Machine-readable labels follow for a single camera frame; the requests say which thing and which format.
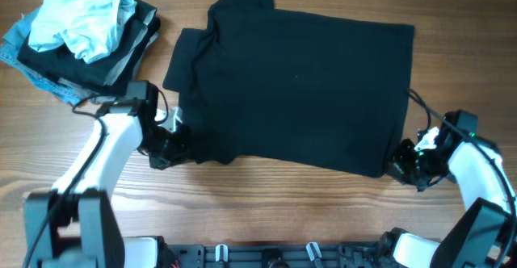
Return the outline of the black t-shirt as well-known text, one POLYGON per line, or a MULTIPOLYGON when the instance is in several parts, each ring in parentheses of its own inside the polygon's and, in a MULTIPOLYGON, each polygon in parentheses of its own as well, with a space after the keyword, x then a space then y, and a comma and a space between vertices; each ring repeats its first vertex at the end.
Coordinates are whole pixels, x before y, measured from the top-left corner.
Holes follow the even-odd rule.
POLYGON ((182 30, 163 81, 195 161, 241 155, 383 176, 408 107, 414 27, 218 0, 182 30))

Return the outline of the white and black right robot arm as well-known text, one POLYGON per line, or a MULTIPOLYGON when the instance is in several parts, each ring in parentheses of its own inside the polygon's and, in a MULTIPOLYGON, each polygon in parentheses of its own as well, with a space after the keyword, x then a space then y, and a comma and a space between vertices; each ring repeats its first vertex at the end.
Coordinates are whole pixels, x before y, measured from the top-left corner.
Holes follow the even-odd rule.
POLYGON ((385 232, 376 246, 382 265, 404 267, 514 267, 516 194, 503 172, 496 144, 477 136, 477 117, 450 111, 438 128, 403 140, 389 175, 424 191, 444 179, 460 189, 465 213, 440 242, 402 228, 385 232))

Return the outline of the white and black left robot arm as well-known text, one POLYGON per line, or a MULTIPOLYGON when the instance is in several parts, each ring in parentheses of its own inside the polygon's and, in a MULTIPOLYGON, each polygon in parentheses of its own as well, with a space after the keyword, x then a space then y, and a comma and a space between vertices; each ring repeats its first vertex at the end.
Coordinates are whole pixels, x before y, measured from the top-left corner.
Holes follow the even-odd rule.
POLYGON ((164 170, 189 157, 189 128, 180 107, 158 109, 163 92, 130 82, 102 101, 78 158, 47 192, 24 204, 26 267, 178 267, 162 237, 123 237, 111 206, 116 183, 134 151, 164 170))

